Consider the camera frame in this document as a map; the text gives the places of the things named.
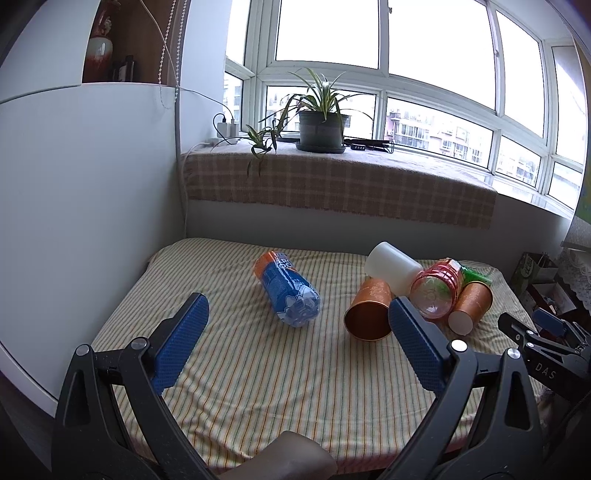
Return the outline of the blue orange plastic bottle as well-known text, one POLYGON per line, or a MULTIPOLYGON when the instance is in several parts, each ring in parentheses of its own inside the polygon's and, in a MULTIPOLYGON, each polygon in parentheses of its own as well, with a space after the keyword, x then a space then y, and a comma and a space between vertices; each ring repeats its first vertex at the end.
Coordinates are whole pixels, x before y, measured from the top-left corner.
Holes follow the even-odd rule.
POLYGON ((318 317, 321 296, 294 268, 283 252, 267 251, 253 266, 278 318, 290 327, 301 328, 318 317))

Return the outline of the potted spider plant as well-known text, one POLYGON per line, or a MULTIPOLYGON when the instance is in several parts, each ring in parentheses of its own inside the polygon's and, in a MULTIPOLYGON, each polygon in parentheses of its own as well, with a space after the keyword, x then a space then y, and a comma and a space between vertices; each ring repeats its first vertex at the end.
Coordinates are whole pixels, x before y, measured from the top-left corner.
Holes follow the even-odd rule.
POLYGON ((246 175, 252 172, 253 166, 256 166, 257 175, 262 173, 266 156, 277 152, 283 132, 293 117, 298 120, 298 144, 304 151, 342 153, 345 150, 346 117, 353 109, 342 108, 342 103, 362 96, 362 93, 346 93, 335 87, 345 72, 332 80, 324 73, 317 73, 308 67, 305 72, 307 75, 301 75, 298 71, 291 72, 291 75, 304 84, 304 91, 290 94, 279 111, 259 121, 263 125, 259 130, 251 125, 246 126, 247 138, 252 143, 252 160, 247 163, 246 175))

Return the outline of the white lace cloth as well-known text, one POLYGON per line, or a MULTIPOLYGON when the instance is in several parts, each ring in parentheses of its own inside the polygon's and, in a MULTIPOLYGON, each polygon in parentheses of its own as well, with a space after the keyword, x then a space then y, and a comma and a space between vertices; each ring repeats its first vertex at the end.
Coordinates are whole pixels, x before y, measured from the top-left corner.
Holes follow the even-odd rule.
POLYGON ((564 248, 557 264, 559 276, 589 310, 591 301, 590 253, 564 248))

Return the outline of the plaid beige windowsill cloth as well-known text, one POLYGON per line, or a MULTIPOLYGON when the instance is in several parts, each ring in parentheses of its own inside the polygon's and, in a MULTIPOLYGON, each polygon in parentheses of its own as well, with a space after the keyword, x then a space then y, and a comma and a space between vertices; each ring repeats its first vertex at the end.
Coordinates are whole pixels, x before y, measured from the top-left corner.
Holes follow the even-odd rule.
POLYGON ((305 154, 294 148, 256 157, 249 150, 194 152, 183 166, 191 200, 273 205, 489 228, 490 187, 405 168, 380 155, 305 154))

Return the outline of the red white vase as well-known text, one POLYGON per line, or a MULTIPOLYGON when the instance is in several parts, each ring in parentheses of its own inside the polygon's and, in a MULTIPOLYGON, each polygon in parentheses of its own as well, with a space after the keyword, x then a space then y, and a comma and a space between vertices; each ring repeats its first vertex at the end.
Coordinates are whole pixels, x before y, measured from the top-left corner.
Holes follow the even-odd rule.
POLYGON ((111 65, 113 43, 110 38, 113 19, 121 7, 115 0, 101 1, 97 10, 85 54, 84 83, 103 81, 111 65))

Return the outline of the green white paper bag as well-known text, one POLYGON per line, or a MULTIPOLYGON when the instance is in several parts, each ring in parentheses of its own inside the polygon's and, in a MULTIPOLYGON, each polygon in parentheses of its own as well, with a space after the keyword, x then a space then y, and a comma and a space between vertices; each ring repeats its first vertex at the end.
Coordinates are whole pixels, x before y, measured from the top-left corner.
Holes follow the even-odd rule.
POLYGON ((546 254, 524 252, 510 280, 510 287, 520 296, 532 284, 552 283, 558 265, 546 254))

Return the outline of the brown paper cup white base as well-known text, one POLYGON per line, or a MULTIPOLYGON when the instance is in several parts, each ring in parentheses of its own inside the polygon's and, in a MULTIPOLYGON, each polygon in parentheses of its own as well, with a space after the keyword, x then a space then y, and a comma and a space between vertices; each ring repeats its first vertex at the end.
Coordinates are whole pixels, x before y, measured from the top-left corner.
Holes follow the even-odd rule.
POLYGON ((493 293, 487 284, 478 281, 468 283, 448 317, 449 328, 461 336, 470 334, 492 303, 493 293))

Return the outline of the brown chair back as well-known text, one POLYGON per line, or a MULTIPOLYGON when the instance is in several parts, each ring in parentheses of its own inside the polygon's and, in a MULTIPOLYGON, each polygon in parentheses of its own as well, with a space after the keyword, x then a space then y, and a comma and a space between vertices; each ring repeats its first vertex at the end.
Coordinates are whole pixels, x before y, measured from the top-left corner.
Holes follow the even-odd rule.
POLYGON ((317 442, 284 431, 252 459, 218 476, 235 480, 330 479, 337 462, 317 442))

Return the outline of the black power strip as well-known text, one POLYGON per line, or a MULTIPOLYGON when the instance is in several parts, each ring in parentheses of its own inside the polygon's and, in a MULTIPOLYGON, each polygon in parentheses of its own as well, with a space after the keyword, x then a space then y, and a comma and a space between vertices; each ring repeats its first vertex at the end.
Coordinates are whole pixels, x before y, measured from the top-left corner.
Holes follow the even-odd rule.
POLYGON ((344 145, 350 150, 355 151, 377 151, 392 154, 394 152, 394 143, 388 140, 348 138, 344 140, 344 145))

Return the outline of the white wall charger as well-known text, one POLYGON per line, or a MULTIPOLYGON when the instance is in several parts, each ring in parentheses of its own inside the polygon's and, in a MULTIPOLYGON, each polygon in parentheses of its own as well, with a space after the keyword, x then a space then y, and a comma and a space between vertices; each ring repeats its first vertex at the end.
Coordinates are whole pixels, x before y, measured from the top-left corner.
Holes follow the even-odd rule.
POLYGON ((222 142, 235 145, 239 140, 238 125, 233 121, 221 121, 217 123, 216 133, 222 142))

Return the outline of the green snack bag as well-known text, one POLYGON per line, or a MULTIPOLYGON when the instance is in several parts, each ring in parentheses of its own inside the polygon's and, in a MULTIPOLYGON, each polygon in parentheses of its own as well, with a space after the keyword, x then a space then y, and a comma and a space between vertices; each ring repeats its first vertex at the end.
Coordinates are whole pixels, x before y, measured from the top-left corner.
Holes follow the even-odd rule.
POLYGON ((481 283, 487 286, 492 285, 492 280, 489 277, 468 266, 462 265, 460 270, 462 274, 463 287, 466 287, 468 284, 474 282, 481 283))

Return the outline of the dark cardboard box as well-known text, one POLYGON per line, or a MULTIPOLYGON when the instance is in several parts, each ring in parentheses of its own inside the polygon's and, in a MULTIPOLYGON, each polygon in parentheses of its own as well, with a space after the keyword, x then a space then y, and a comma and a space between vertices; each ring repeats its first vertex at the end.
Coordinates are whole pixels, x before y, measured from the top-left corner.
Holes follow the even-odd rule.
POLYGON ((520 296, 530 316, 537 309, 546 310, 560 319, 580 324, 590 321, 582 302, 570 295, 559 283, 530 284, 520 296))

